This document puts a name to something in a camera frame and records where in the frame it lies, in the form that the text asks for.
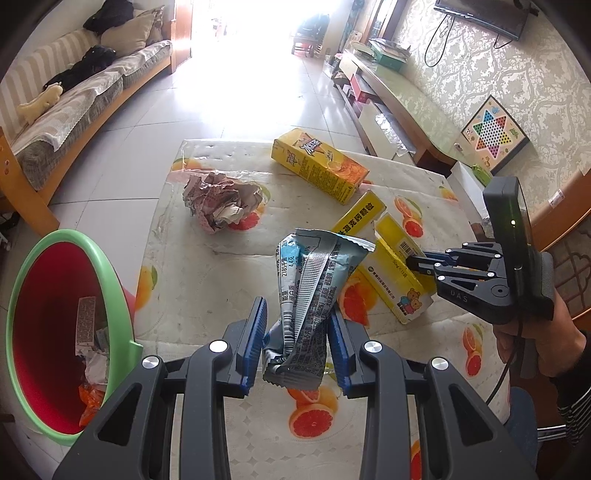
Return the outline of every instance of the sofa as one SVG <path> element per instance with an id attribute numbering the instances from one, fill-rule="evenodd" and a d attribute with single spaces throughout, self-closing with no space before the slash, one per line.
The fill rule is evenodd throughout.
<path id="1" fill-rule="evenodd" d="M 162 30 L 170 38 L 170 24 Z M 18 212 L 41 236 L 59 227 L 48 204 L 84 146 L 142 85 L 171 69 L 172 43 L 157 41 L 65 92 L 26 126 L 16 106 L 33 100 L 48 80 L 99 40 L 84 28 L 70 32 L 17 59 L 0 82 L 0 213 Z"/>

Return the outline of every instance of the chinese checkers board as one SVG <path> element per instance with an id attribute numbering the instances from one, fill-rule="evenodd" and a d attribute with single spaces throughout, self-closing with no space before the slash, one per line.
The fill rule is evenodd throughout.
<path id="1" fill-rule="evenodd" d="M 464 127 L 462 134 L 493 175 L 530 140 L 492 95 Z"/>

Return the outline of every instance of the trash can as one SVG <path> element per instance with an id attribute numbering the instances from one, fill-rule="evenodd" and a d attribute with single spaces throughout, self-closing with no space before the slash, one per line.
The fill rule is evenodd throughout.
<path id="1" fill-rule="evenodd" d="M 134 341 L 133 300 L 90 238 L 74 230 L 45 236 L 17 276 L 8 307 L 6 352 L 12 386 L 41 433 L 72 445 L 86 406 L 78 386 L 84 365 L 75 355 L 78 300 L 96 297 L 109 327 L 105 400 L 141 358 Z"/>

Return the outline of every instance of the red box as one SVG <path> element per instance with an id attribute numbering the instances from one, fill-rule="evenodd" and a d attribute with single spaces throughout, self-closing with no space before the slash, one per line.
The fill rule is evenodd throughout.
<path id="1" fill-rule="evenodd" d="M 379 96 L 358 73 L 355 73 L 351 77 L 351 88 L 353 89 L 355 100 L 358 102 L 367 103 L 369 100 L 374 100 L 376 102 L 382 103 Z"/>

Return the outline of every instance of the hand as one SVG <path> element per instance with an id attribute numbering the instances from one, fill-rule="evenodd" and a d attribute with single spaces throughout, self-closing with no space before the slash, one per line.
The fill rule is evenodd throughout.
<path id="1" fill-rule="evenodd" d="M 505 325 L 495 325 L 496 348 L 503 363 L 507 363 L 513 351 L 518 330 L 517 320 Z M 587 337 L 575 327 L 566 303 L 554 290 L 554 318 L 546 320 L 525 319 L 523 338 L 535 340 L 538 351 L 538 368 L 547 377 L 557 377 L 571 370 L 581 358 Z"/>

